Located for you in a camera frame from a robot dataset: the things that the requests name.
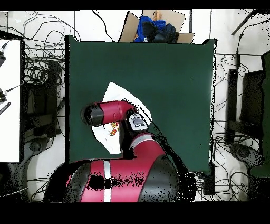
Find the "green table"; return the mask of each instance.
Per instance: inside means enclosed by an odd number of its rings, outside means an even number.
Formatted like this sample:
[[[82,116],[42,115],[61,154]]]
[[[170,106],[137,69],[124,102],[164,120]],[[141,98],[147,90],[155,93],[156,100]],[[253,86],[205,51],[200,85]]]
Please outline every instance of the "green table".
[[[215,40],[205,44],[77,42],[72,36],[65,40],[70,58],[70,161],[120,157],[110,155],[80,118],[82,107],[102,101],[108,84],[114,82],[149,109],[190,171],[209,171]]]

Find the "blue cloth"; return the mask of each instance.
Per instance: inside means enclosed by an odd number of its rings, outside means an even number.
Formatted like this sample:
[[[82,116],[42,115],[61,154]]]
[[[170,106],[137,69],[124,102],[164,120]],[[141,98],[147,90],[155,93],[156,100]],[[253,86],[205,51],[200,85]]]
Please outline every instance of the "blue cloth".
[[[152,23],[154,26],[156,26],[159,30],[163,30],[163,28],[165,27],[166,23],[165,20],[157,20],[157,21],[153,21],[152,19],[150,19],[148,16],[141,16],[140,18],[140,22],[139,22],[139,26],[137,29],[137,34],[138,34],[138,38],[136,38],[134,40],[135,43],[139,43],[139,42],[143,42],[143,40],[145,39],[146,36],[144,36],[143,34],[143,28],[142,28],[142,23],[143,22],[150,22]]]

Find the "cardboard box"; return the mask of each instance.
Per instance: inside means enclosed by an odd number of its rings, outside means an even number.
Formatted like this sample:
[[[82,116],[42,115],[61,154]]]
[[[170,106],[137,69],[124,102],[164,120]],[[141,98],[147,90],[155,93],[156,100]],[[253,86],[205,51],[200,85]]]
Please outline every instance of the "cardboard box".
[[[172,26],[176,28],[176,31],[180,33],[177,43],[192,43],[193,38],[194,38],[194,33],[181,33],[180,32],[182,29],[183,23],[186,19],[186,16],[184,14],[178,13],[173,10],[143,10],[142,15],[148,16],[153,20],[157,11],[161,15],[160,19],[166,21],[166,25],[170,23]],[[139,21],[140,19],[137,18],[134,14],[132,14],[131,12],[127,13],[123,30],[119,38],[119,42],[133,42],[134,41],[134,38],[137,34]]]

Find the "white paper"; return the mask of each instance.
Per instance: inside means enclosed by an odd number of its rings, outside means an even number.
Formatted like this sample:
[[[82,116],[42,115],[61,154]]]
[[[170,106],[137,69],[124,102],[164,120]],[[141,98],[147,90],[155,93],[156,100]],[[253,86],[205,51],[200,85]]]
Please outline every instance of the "white paper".
[[[147,124],[150,125],[152,120],[151,113],[145,107],[145,105],[137,99],[134,95],[123,89],[122,87],[116,85],[113,82],[107,87],[106,93],[104,95],[102,102],[114,101],[114,100],[125,100],[138,107],[138,113],[146,120]],[[100,127],[92,127],[96,139],[104,145],[104,147],[109,151],[110,154],[120,154],[120,144],[119,144],[119,122],[105,124]]]

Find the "white stripe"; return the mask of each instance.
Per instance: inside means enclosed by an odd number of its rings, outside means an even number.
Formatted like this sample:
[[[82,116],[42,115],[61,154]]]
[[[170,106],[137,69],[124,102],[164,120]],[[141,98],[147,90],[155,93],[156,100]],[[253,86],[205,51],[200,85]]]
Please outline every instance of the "white stripe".
[[[111,178],[110,162],[106,160],[103,160],[103,162],[104,162],[105,179],[109,179]],[[104,202],[111,202],[111,188],[104,189]]]
[[[155,141],[151,135],[142,135],[138,138],[136,138],[130,145],[130,148],[133,147],[135,148],[137,145],[139,145],[139,143],[144,142],[144,141],[148,141],[148,140],[152,140]]]

